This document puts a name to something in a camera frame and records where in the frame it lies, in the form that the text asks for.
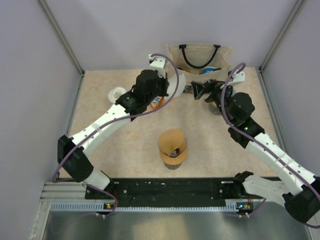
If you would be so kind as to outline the blue ribbed dripper cone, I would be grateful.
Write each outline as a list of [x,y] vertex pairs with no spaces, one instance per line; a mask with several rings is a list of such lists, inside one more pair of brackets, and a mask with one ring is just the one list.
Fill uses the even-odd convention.
[[228,86],[228,90],[229,90],[229,96],[230,97],[233,97],[237,93],[235,88],[232,87],[232,86]]

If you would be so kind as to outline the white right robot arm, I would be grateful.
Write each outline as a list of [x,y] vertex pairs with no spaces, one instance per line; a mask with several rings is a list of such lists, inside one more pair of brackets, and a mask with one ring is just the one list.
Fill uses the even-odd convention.
[[239,198],[256,195],[268,199],[284,207],[298,222],[307,224],[320,210],[320,178],[284,152],[253,120],[255,106],[247,93],[235,93],[231,85],[212,79],[205,83],[192,81],[191,86],[195,100],[207,94],[204,101],[214,103],[220,110],[231,138],[279,178],[272,181],[248,171],[238,173],[234,177],[234,194]]

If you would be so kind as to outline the brown paper coffee filter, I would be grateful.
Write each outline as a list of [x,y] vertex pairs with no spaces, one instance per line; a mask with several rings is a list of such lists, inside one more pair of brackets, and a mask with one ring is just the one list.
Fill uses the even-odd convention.
[[186,149],[186,136],[182,129],[165,131],[157,140],[159,151],[165,156],[176,158]]

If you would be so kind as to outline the white paper sheet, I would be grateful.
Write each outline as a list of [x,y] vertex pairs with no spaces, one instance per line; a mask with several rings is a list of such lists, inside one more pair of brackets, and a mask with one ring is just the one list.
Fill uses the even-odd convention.
[[167,88],[168,96],[166,96],[165,99],[167,100],[171,96],[173,96],[174,98],[179,97],[183,93],[185,86],[186,86],[185,74],[183,73],[183,74],[179,75],[179,83],[178,83],[177,91],[175,94],[174,94],[174,92],[175,92],[175,89],[177,86],[177,76],[175,75],[175,76],[172,76],[171,78],[169,78],[168,83],[169,83],[169,86]]

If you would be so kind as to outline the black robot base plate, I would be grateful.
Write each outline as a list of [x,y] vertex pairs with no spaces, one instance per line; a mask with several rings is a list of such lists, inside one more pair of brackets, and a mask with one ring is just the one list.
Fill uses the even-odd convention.
[[233,183],[232,177],[114,178],[106,189],[126,206],[132,202],[165,202],[168,205],[249,199]]

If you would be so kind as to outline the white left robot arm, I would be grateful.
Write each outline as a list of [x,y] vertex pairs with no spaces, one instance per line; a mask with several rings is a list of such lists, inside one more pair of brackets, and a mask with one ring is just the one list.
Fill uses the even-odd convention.
[[111,179],[91,164],[89,156],[116,130],[146,115],[148,105],[156,97],[167,97],[168,86],[165,70],[142,70],[132,88],[100,118],[71,137],[59,138],[58,163],[75,182],[92,185],[98,195],[109,198],[114,191]]

